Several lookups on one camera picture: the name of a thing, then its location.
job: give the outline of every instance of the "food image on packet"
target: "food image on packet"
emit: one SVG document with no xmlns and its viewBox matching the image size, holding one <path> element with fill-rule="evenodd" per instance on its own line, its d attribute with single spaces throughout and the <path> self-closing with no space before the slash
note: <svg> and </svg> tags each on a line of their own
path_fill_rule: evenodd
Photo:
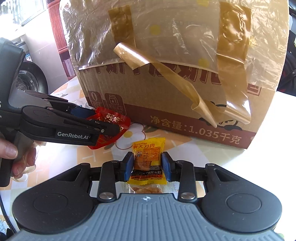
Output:
<svg viewBox="0 0 296 241">
<path fill-rule="evenodd" d="M 129 128 L 131 125 L 131 119 L 125 115 L 117 113 L 113 110 L 106 109 L 104 107 L 98 107 L 96 109 L 96 114 L 87 118 L 87 120 L 99 120 L 109 123 L 118 124 L 120 126 L 120 132 L 118 135 L 105 136 L 100 135 L 95 146 L 89 146 L 90 149 L 96 150 L 103 146 L 107 146 L 115 141 L 117 141 Z"/>
<path fill-rule="evenodd" d="M 149 138 L 133 143 L 135 161 L 128 184 L 167 184 L 165 175 L 160 167 L 160 157 L 164 145 L 165 138 Z M 159 192 L 158 189 L 151 187 L 147 190 Z"/>
</svg>

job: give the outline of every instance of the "human hand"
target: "human hand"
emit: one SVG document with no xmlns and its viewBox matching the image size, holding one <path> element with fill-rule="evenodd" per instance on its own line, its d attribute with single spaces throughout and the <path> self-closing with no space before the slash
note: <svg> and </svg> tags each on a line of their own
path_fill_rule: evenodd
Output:
<svg viewBox="0 0 296 241">
<path fill-rule="evenodd" d="M 18 150 L 15 145 L 7 140 L 0 138 L 0 158 L 15 159 L 18 155 Z M 12 172 L 15 178 L 21 178 L 22 172 L 26 167 L 35 165 L 36 160 L 36 148 L 29 149 L 22 159 L 12 166 Z"/>
</svg>

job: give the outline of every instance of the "brown packing tape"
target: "brown packing tape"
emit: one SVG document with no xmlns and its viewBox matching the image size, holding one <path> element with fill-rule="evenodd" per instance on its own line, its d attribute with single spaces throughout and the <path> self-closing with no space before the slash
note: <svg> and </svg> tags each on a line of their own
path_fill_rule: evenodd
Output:
<svg viewBox="0 0 296 241">
<path fill-rule="evenodd" d="M 120 15 L 120 18 L 123 18 L 125 22 L 127 20 L 130 21 L 130 23 L 126 22 L 125 24 L 119 23 L 120 18 L 117 19 L 119 15 L 114 14 L 110 16 L 111 25 L 115 25 L 112 26 L 114 36 L 119 36 L 120 32 L 122 32 L 120 26 L 123 26 L 125 31 L 129 33 L 121 38 L 123 42 L 117 44 L 114 52 L 133 70 L 149 63 L 153 64 L 167 81 L 193 102 L 191 109 L 199 113 L 214 127 L 217 127 L 217 123 L 225 121 L 229 117 L 248 124 L 251 121 L 251 114 L 246 95 L 247 80 L 244 70 L 244 59 L 246 58 L 249 44 L 251 12 L 248 8 L 242 8 L 238 5 L 225 2 L 220 2 L 220 4 L 221 16 L 217 60 L 219 78 L 221 75 L 221 85 L 226 94 L 226 107 L 217 107 L 210 101 L 203 100 L 190 82 L 155 58 L 136 49 L 135 46 L 129 45 L 127 42 L 131 41 L 130 33 L 133 31 L 132 19 L 129 16 L 124 18 Z M 123 12 L 122 8 L 126 11 L 128 7 L 126 5 L 110 11 Z"/>
</svg>

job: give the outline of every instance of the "floral tablecloth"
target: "floral tablecloth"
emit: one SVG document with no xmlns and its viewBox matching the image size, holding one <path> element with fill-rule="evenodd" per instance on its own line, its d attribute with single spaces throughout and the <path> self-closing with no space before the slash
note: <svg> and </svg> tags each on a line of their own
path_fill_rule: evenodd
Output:
<svg viewBox="0 0 296 241">
<path fill-rule="evenodd" d="M 85 105 L 86 99 L 77 78 L 57 89 L 52 95 L 68 99 L 78 105 Z M 296 121 L 293 106 L 294 96 L 277 92 L 270 110 L 248 150 L 238 149 L 214 142 L 191 138 L 173 132 L 132 123 L 129 130 L 115 143 L 91 150 L 87 146 L 47 143 L 39 149 L 37 168 L 28 175 L 25 182 L 11 181 L 0 189 L 5 209 L 12 223 L 11 205 L 21 192 L 48 180 L 49 178 L 79 164 L 89 162 L 92 167 L 101 166 L 105 161 L 122 160 L 131 150 L 132 142 L 150 137 L 165 137 L 164 150 L 174 160 L 183 159 L 195 166 L 216 163 L 231 172 L 274 193 L 283 205 L 283 214 L 275 229 L 285 235 L 285 240 L 294 241 L 295 231 L 295 189 L 294 170 L 295 136 L 293 124 Z M 204 196 L 202 183 L 197 182 L 198 196 Z M 96 185 L 91 195 L 96 196 Z"/>
</svg>

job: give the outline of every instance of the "yellow snack packet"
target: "yellow snack packet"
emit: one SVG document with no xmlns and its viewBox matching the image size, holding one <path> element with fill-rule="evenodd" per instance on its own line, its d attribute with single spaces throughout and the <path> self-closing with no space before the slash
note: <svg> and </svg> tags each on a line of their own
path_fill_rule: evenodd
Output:
<svg viewBox="0 0 296 241">
<path fill-rule="evenodd" d="M 135 162 L 129 184 L 167 184 L 160 167 L 165 138 L 149 138 L 133 143 Z"/>
</svg>

